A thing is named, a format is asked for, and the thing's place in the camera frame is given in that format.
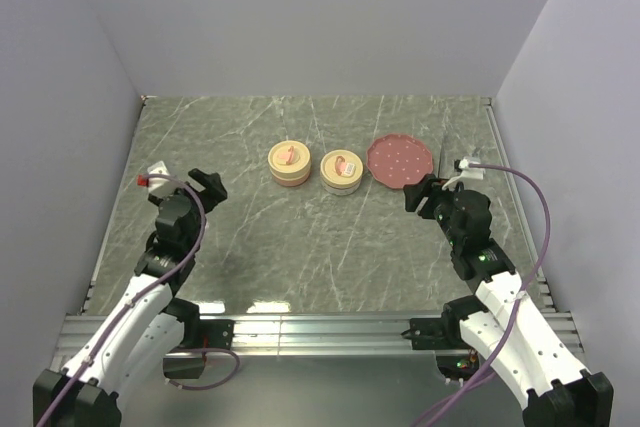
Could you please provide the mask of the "pink bowl white inside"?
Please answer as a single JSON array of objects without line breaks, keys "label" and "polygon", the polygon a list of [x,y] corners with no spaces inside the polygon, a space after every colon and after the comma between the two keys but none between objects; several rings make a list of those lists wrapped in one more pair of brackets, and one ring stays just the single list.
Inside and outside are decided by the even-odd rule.
[{"label": "pink bowl white inside", "polygon": [[284,187],[297,187],[299,185],[302,185],[307,181],[309,176],[310,176],[310,173],[307,172],[307,173],[305,173],[304,175],[302,175],[300,177],[288,179],[288,178],[279,177],[275,173],[272,173],[273,180],[277,184],[279,184],[281,186],[284,186]]}]

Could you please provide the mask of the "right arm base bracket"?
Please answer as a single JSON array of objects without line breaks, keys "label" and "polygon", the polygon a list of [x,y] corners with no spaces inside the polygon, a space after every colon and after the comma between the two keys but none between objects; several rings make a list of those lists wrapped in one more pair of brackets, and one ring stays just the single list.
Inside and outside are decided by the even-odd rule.
[{"label": "right arm base bracket", "polygon": [[441,317],[411,318],[401,337],[416,351],[462,350],[469,346],[462,340],[458,327]]}]

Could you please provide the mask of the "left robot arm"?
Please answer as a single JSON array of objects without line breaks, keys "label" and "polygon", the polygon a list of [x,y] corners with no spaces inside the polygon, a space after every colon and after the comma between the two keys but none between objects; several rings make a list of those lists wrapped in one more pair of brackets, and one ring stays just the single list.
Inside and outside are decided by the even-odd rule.
[{"label": "left robot arm", "polygon": [[118,426],[146,372],[176,348],[197,348],[199,308],[177,294],[196,264],[207,214],[228,193],[217,173],[192,169],[189,177],[168,175],[161,162],[138,177],[158,209],[154,230],[125,293],[93,336],[34,382],[34,425]]}]

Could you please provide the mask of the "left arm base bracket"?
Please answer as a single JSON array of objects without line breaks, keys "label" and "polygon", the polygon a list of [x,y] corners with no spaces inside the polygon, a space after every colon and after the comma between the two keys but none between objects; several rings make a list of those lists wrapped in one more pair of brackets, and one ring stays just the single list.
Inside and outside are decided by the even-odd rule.
[{"label": "left arm base bracket", "polygon": [[235,325],[228,318],[200,320],[163,359],[162,371],[168,382],[220,384],[235,374],[239,370],[239,357],[232,353]]}]

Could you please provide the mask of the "steel bowl red band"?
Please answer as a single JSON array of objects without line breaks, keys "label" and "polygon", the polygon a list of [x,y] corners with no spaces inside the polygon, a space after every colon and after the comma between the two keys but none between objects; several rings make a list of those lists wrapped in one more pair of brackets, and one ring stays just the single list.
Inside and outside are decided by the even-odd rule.
[{"label": "steel bowl red band", "polygon": [[351,185],[338,185],[335,186],[331,184],[328,180],[322,179],[323,188],[330,194],[336,196],[347,196],[351,195],[358,190],[360,187],[361,180],[357,180],[355,183]]}]

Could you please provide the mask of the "cream lid with label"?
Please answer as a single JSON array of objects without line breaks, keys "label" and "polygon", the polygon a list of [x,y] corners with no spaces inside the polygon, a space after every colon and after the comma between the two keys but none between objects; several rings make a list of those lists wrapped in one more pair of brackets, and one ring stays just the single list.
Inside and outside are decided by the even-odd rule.
[{"label": "cream lid with label", "polygon": [[320,175],[322,179],[331,184],[351,185],[361,180],[364,166],[360,157],[349,150],[334,150],[324,155],[320,162]]}]

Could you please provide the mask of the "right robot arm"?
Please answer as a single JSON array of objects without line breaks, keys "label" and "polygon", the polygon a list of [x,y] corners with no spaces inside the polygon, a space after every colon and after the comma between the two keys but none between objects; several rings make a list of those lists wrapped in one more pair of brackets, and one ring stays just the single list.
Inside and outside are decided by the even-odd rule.
[{"label": "right robot arm", "polygon": [[459,392],[422,413],[432,426],[469,390],[499,377],[522,409],[527,426],[607,426],[614,389],[592,373],[551,328],[526,291],[515,266],[491,234],[489,198],[458,179],[428,174],[403,188],[405,209],[435,221],[451,247],[451,260],[470,295],[448,302],[442,338],[466,345],[484,360]]}]

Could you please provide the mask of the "pink octagonal plate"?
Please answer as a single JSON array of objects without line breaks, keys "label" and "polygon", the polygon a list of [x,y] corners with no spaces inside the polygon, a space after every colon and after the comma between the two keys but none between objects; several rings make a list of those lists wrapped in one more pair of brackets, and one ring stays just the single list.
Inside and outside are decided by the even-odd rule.
[{"label": "pink octagonal plate", "polygon": [[434,170],[433,155],[423,142],[396,133],[373,141],[366,164],[376,181],[393,190],[417,184]]}]

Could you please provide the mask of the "aluminium front rail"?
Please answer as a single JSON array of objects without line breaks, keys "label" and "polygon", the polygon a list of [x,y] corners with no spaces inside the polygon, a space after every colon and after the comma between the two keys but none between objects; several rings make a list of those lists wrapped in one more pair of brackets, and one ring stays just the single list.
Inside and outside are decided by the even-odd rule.
[{"label": "aluminium front rail", "polygon": [[[584,349],[571,314],[543,313],[569,350],[578,357]],[[246,314],[207,315],[205,322],[227,320],[233,327],[223,329],[231,337],[230,346],[241,356],[401,356],[413,351],[402,332],[410,320],[440,319],[438,312],[372,312],[336,314]],[[51,366],[69,360],[97,331],[105,317],[67,316],[54,350]]]}]

